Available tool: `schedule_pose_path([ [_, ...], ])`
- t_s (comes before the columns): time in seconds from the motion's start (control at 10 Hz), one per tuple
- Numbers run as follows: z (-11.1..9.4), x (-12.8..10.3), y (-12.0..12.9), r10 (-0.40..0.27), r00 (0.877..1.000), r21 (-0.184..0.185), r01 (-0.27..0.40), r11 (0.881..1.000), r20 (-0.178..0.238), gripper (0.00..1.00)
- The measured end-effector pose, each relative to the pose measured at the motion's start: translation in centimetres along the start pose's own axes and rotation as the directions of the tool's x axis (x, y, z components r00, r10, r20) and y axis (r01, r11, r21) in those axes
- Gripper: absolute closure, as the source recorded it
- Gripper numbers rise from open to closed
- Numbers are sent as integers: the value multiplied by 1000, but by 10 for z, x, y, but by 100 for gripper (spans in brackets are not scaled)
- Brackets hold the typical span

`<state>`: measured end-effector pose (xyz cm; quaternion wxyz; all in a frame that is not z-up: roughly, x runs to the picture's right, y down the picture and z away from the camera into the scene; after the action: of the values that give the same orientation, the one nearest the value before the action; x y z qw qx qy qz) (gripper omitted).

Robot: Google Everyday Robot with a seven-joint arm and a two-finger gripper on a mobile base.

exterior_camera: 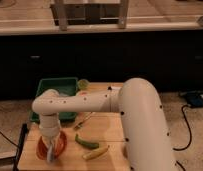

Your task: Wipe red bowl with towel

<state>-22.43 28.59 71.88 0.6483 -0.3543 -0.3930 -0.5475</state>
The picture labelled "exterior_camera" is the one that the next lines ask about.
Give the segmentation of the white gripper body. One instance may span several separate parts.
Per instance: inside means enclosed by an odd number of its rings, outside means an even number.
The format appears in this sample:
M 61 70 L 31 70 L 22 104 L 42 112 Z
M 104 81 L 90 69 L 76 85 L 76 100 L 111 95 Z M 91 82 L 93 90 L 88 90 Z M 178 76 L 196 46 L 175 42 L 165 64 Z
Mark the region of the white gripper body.
M 40 132 L 43 137 L 46 137 L 48 139 L 55 138 L 59 132 L 60 132 L 60 126 L 54 126 L 54 127 L 44 127 L 40 126 Z

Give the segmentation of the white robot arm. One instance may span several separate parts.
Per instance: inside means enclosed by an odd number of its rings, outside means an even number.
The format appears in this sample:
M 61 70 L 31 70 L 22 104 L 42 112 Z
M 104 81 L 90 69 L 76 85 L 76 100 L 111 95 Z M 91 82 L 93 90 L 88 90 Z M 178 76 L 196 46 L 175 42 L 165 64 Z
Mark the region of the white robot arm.
M 160 97 L 145 79 L 132 78 L 119 89 L 75 96 L 48 89 L 33 101 L 32 110 L 40 115 L 45 137 L 58 135 L 61 112 L 117 112 L 133 171 L 178 171 Z

